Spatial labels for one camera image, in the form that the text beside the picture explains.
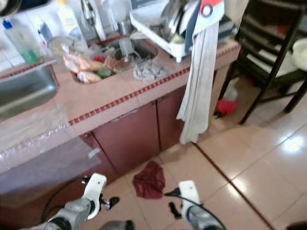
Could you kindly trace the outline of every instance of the dish soap bottle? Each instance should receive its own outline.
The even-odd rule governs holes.
[[[33,51],[31,45],[33,41],[27,36],[29,32],[19,25],[12,26],[12,24],[6,20],[3,20],[2,24],[5,28],[4,32],[6,36],[15,46],[18,53],[23,57],[24,61],[29,65],[37,63],[39,58]]]
[[[72,38],[74,47],[77,51],[86,51],[87,44],[83,37],[78,21],[74,15],[73,10],[66,4],[65,0],[59,0],[58,16],[62,22],[65,35]]]

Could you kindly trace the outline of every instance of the black chair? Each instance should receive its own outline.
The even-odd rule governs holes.
[[[272,11],[272,9],[274,9],[272,17],[274,17],[274,15],[286,13],[290,15],[288,19],[284,20],[283,22],[283,25],[286,22],[288,23],[289,30],[287,35],[283,36],[278,33],[274,33],[259,23],[262,15],[261,12],[257,12],[257,9],[266,9],[265,13],[269,13],[270,10]],[[219,99],[223,98],[230,80],[238,76],[233,76],[236,69],[238,69],[240,73],[251,77],[254,80],[255,85],[261,88],[260,93],[241,120],[240,124],[246,122],[258,104],[294,95],[290,103],[284,109],[285,113],[289,113],[306,93],[307,72],[302,70],[294,70],[293,72],[276,77],[287,52],[289,52],[290,48],[292,47],[295,33],[304,13],[305,7],[299,4],[286,3],[276,0],[251,0],[249,2],[236,36],[236,40],[241,44],[241,51],[238,60],[234,62],[229,69],[226,81],[222,87],[219,97]],[[274,56],[276,59],[274,60],[272,58],[268,58],[268,55]],[[269,67],[270,70],[265,71],[263,67],[255,64],[255,62],[251,60],[251,57],[253,59],[256,58],[258,62],[260,61]],[[298,91],[288,93],[289,88],[294,83],[299,81],[305,82]],[[265,92],[269,89],[277,89],[278,95],[270,98],[264,98]]]

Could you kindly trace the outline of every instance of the tiled floor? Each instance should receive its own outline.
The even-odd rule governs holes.
[[[307,96],[290,114],[281,113],[289,99],[259,106],[245,125],[238,121],[257,89],[245,79],[237,84],[238,110],[213,120],[198,145],[228,177],[225,179],[192,144],[175,145],[153,160],[166,178],[165,191],[179,181],[192,179],[204,205],[218,216],[228,230],[270,229],[251,205],[229,183],[232,182],[276,230],[307,220]],[[105,196],[120,196],[121,202],[103,211],[83,226],[99,230],[110,220],[134,221],[137,230],[190,230],[175,220],[164,197],[146,200],[136,196],[132,179],[145,164],[109,185]]]

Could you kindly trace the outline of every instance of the tiled countertop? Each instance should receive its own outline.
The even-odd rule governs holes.
[[[63,65],[54,64],[59,83],[55,97],[0,123],[0,173],[185,85],[190,56],[176,63],[165,51],[152,46],[157,51],[154,60],[170,75],[147,85],[133,77],[132,69],[84,85],[74,81]],[[215,69],[236,60],[239,48],[233,40],[219,47]]]

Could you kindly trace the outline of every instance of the dish rack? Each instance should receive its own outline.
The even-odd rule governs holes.
[[[135,9],[130,12],[130,20],[131,24],[138,31],[142,32],[167,53],[175,57],[176,62],[181,62],[184,56],[190,54],[190,52],[185,52],[186,44],[170,43],[150,29],[150,26],[158,25],[157,22],[161,21],[161,14],[167,3],[168,0],[156,1],[150,5]]]

